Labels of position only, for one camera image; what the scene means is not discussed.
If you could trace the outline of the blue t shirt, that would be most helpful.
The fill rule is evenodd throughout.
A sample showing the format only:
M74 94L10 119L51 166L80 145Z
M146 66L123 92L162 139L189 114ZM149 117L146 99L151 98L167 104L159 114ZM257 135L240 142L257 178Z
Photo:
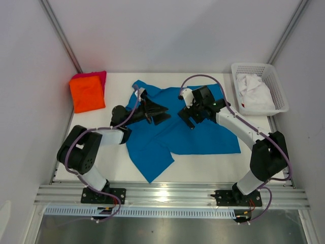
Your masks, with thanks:
M126 143L129 158L147 182L174 181L175 156L184 157L185 164L191 166L189 158L195 156L208 158L241 152L237 136L210 120L204 120L193 130L186 125L178 115L185 105L177 98L179 88L162 89L141 80L134 84L146 89L149 99L167 107L171 115L157 126L145 120L128 126L132 131Z

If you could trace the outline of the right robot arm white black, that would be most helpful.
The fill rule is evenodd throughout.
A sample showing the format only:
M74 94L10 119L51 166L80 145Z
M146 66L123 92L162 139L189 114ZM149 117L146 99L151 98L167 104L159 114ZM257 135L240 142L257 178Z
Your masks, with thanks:
M185 102L178 115L190 129L208 119L231 131L251 150L249 171L232 187L232 200L237 205L245 204L254 191L289 166L282 133L258 129L226 99L216 100L207 86L195 90L185 88L178 98Z

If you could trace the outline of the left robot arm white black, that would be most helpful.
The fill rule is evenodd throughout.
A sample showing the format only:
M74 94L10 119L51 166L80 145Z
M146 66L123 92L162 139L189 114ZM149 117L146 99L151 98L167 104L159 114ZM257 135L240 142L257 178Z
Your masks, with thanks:
M110 198L110 183L94 165L100 145L125 144L132 130L127 126L147 121L159 125L171 118L168 108L151 101L146 95L136 99L134 108L128 111L124 106L115 106L109 127L87 129L77 125L72 128L57 153L57 160L67 172L76 175L92 192L98 203L105 203Z

